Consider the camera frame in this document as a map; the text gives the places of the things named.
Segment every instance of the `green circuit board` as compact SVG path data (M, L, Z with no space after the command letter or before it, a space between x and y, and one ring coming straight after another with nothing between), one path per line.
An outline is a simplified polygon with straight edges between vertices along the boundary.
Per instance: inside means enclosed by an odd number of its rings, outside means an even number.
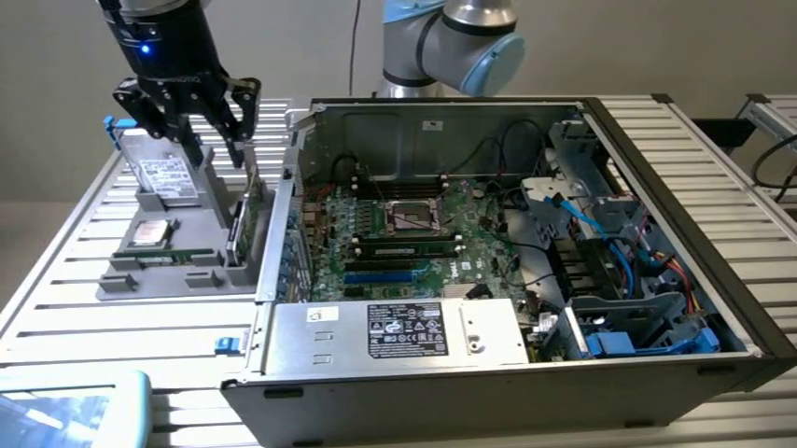
M475 199L473 190L479 184L473 180L457 182L443 193L422 201L358 200L351 192L335 189L316 202L306 203L304 223L312 257L311 301L347 301L382 299L421 299L465 297L475 284L489 287L494 297L519 299L525 289L519 272L501 273L514 257L510 245L497 241L479 226L479 217L487 212L489 199ZM438 228L421 228L401 223L386 213L397 203L413 208L430 201L435 209ZM352 238L390 238L419 235L461 235L461 250L455 258L419 259L413 269L413 282L346 284L344 265L358 261L352 250ZM493 268L497 259L499 270ZM350 288L362 293L346 294Z

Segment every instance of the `gray wall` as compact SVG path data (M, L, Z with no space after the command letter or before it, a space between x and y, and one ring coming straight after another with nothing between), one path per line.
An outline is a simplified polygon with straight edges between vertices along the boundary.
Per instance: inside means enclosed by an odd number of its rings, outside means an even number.
M343 95L354 0L215 0L222 60L266 97ZM355 90L380 75L380 3L363 0ZM730 114L749 91L797 92L794 0L517 0L526 63L506 93L672 93ZM344 23L335 28L332 23ZM124 60L93 0L0 13L0 200L75 200L104 162L101 117Z

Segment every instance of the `circuit board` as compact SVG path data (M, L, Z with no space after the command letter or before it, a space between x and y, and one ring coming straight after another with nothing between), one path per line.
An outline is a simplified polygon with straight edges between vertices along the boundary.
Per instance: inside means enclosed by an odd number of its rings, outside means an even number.
M479 226L489 200L483 195L475 199L473 192L478 188L475 181L463 180L435 198L413 201L363 200L351 191L335 188L323 198L306 202L303 222L314 271L311 301L462 298L475 285L487 286L494 297L523 298L525 289L513 286L523 283L522 276L507 266L514 250ZM359 261L352 240L375 238L383 242L419 235L441 239L455 236L454 257L415 259L411 277L407 274L405 278L411 281L344 282L346 264Z

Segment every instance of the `label sticker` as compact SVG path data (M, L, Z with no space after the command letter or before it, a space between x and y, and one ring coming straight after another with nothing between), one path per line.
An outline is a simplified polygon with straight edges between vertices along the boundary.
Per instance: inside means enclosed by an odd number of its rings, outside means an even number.
M449 355L438 302L368 305L368 355L375 359Z
M195 182L183 159L139 161L139 166L160 198L178 199L198 196Z
M422 124L423 131L442 131L443 122L438 120L425 120Z
M307 308L307 322L330 322L338 320L339 314L336 306Z

